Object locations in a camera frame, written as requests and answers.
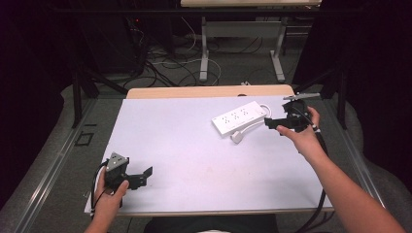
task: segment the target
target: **hand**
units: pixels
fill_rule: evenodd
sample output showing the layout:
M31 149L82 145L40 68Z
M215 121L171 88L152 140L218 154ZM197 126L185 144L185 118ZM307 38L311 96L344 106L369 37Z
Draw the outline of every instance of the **hand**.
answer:
M128 189L129 182L123 181L118 190L112 195L113 190L105 187L105 175L106 167L103 167L94 192L94 200L96 200L94 218L86 232L107 232L118 213L121 198Z
M319 113L314 108L311 108L311 107L308 107L308 111L312 115L312 119L311 119L312 122L319 127L319 120L321 118ZM306 129L300 133L291 131L289 128L284 127L282 125L279 125L276 128L276 130L278 130L278 132L281 133L282 135L291 139L294 143L294 146L297 148L297 150L309 162L313 160L316 156L319 156L319 154L325 153L321 145L319 144L319 141L311 126L306 127Z

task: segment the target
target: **white table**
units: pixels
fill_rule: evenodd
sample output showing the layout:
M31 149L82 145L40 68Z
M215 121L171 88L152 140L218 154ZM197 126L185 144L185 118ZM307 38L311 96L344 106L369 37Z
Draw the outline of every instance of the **white table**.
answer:
M322 0L182 0L183 7L190 8L233 8L233 7L289 7L316 6ZM279 60L279 53L285 36L288 18L281 21L206 21L202 18L202 61L199 79L207 81L209 51L208 37L263 37L277 38L275 50L270 51L278 82L285 81L285 75Z
M291 94L288 85L131 90L103 161L115 151L130 158L127 174L141 174L151 166L154 172L147 186L127 192L119 215L314 210L321 184L289 139L260 125L235 145L222 138L211 121L251 101L269 106L272 117L284 117L283 96ZM331 209L328 200L325 207Z

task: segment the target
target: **table leg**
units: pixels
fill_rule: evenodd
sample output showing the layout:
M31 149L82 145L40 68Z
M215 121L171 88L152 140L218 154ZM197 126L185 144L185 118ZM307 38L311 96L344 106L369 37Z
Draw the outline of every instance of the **table leg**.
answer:
M285 75L282 70L279 54L282 48L282 43L285 37L286 27L288 25L288 18L282 17L281 26L279 27L278 40L276 42L276 49L270 52L272 57L273 67L275 68L276 78L279 83L285 82Z
M207 81L207 68L209 62L209 51L207 50L207 35L206 35L206 18L202 18L202 61L200 64L199 80Z

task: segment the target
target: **person's left hand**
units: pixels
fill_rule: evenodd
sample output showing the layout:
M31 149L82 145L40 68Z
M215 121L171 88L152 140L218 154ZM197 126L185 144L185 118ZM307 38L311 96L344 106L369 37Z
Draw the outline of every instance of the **person's left hand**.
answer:
M106 229L109 228L112 221L115 219L120 207L121 198L126 194L129 182L124 180L118 190L113 193L113 190L105 187L106 167L103 167L100 173L99 181L94 192L94 200L96 200L95 212L92 225L98 225Z

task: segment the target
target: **power strip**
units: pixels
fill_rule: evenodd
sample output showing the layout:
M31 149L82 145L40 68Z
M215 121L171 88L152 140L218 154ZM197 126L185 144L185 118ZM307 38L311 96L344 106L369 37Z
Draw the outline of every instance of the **power strip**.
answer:
M212 119L212 122L221 133L221 136L225 137L263 120L264 117L266 117L266 111L260 104L253 101L228 113L216 116Z

